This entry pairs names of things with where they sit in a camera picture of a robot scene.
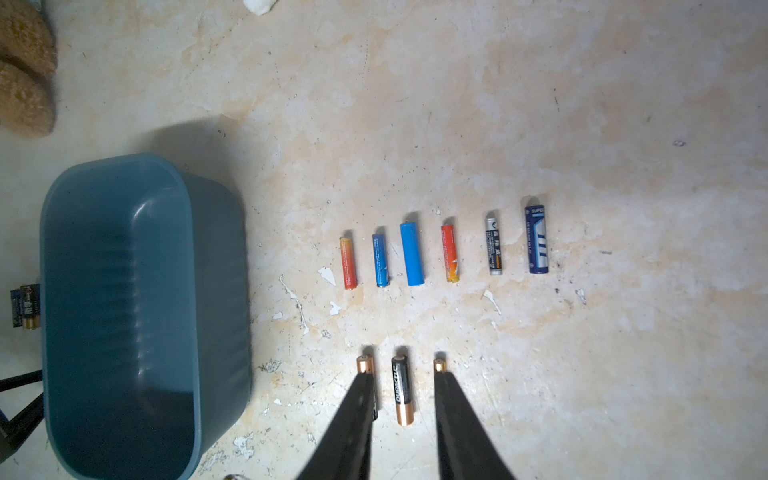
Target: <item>light blue battery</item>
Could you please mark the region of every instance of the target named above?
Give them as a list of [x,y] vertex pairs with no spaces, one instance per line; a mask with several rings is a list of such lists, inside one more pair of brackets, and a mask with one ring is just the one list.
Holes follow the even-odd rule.
[[419,230],[413,222],[400,224],[402,255],[406,258],[406,276],[410,286],[424,283],[422,255],[419,252]]

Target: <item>navy battery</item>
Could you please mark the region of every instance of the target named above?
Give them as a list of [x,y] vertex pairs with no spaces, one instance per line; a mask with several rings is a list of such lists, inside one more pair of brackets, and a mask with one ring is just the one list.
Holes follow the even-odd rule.
[[547,256],[547,226],[544,205],[525,208],[525,230],[528,234],[528,271],[549,273]]

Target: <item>aa battery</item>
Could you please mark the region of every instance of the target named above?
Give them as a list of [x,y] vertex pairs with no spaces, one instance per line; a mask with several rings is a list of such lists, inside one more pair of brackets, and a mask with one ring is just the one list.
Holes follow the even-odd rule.
[[373,265],[376,268],[376,286],[389,285],[389,273],[386,269],[386,243],[384,235],[373,236]]
[[357,274],[355,273],[355,254],[352,250],[352,239],[341,237],[341,266],[344,270],[344,288],[352,290],[357,286]]
[[[369,373],[373,375],[373,357],[370,355],[361,355],[357,357],[357,372]],[[376,407],[378,399],[376,398],[376,387],[373,388],[373,419],[376,420],[379,417],[379,409]]]
[[406,276],[410,286],[424,283],[422,269],[422,254],[419,252],[419,229],[413,222],[400,224],[402,238],[402,255],[406,259]]
[[549,273],[547,257],[547,225],[544,205],[525,208],[525,230],[528,235],[528,271]]
[[402,426],[411,425],[413,423],[413,402],[407,356],[398,355],[392,358],[392,381],[395,384],[397,422]]
[[498,221],[496,217],[485,219],[485,245],[488,248],[488,268],[491,275],[502,274],[502,242],[498,237]]
[[456,255],[456,239],[453,235],[453,225],[445,225],[442,232],[442,256],[445,260],[445,279],[450,283],[458,282],[458,256]]

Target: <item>blue battery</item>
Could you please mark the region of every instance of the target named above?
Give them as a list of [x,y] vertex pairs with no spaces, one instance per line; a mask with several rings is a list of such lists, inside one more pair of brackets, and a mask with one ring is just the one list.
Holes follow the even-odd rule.
[[376,268],[376,286],[389,285],[389,274],[386,271],[386,243],[382,233],[373,236],[373,265]]
[[549,273],[544,205],[525,208],[525,230],[528,233],[528,271]]
[[419,229],[413,222],[400,224],[402,255],[406,258],[406,276],[410,286],[424,283],[422,255],[419,253]]

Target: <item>black metal leg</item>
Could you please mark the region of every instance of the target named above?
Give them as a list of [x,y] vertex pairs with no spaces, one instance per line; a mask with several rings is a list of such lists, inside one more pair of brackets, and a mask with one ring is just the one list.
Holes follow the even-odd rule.
[[[41,380],[43,380],[41,370],[0,380],[0,392]],[[16,450],[22,446],[22,443],[40,424],[43,416],[42,394],[10,420],[7,420],[3,412],[0,412],[0,463],[16,453]]]
[[0,392],[14,389],[17,386],[28,385],[30,383],[41,382],[43,380],[43,371],[25,373],[24,375],[13,376],[10,379],[0,380]]

